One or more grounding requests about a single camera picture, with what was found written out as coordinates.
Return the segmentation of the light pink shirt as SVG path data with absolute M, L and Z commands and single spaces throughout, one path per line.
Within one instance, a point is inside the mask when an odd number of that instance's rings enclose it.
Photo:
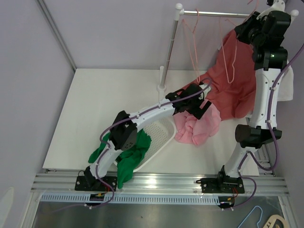
M 208 109 L 201 119 L 197 119 L 186 111 L 173 116 L 177 129 L 176 141 L 199 146 L 218 132 L 221 122 L 220 112 L 211 102 L 207 102 L 206 105 Z

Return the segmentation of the coral red shirt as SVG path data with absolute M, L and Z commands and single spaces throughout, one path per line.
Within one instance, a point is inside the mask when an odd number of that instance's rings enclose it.
M 212 80 L 207 99 L 219 110 L 222 120 L 244 118 L 254 109 L 256 77 L 252 54 L 250 45 L 238 41 L 231 30 L 223 38 L 214 66 L 200 75 L 200 79 Z

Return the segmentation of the white t shirt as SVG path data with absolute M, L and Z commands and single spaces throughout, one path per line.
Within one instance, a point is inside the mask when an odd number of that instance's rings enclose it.
M 294 98 L 294 71 L 291 66 L 281 76 L 278 91 L 278 102 L 291 101 Z

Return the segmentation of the green t shirt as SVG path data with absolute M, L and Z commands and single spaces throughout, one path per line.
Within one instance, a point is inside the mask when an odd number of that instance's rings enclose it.
M 133 171 L 144 159 L 151 145 L 151 137 L 144 131 L 137 133 L 135 146 L 123 151 L 117 158 L 117 184 L 118 189 L 122 189 L 124 183 L 131 180 Z

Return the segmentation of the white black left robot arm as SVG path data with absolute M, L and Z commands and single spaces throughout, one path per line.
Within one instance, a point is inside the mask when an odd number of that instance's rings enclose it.
M 202 106 L 205 95 L 211 90 L 204 83 L 190 84 L 186 89 L 169 93 L 157 104 L 128 114 L 117 114 L 112 126 L 100 136 L 100 147 L 91 155 L 91 164 L 84 171 L 85 184 L 90 190 L 98 190 L 105 181 L 102 179 L 111 164 L 117 161 L 117 187 L 133 177 L 133 171 L 142 162 L 152 139 L 144 128 L 162 118 L 188 112 L 200 119 L 208 107 Z

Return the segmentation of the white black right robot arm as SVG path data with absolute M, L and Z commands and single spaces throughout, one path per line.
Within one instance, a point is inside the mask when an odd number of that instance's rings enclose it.
M 221 192 L 242 186 L 240 173 L 247 155 L 264 144 L 275 143 L 282 136 L 276 124 L 276 106 L 281 77 L 289 64 L 288 51 L 281 44 L 291 23 L 290 14 L 272 10 L 263 16 L 254 12 L 243 24 L 235 27 L 237 40 L 253 47 L 256 95 L 249 124 L 236 127 L 236 147 L 218 172 L 216 186 Z

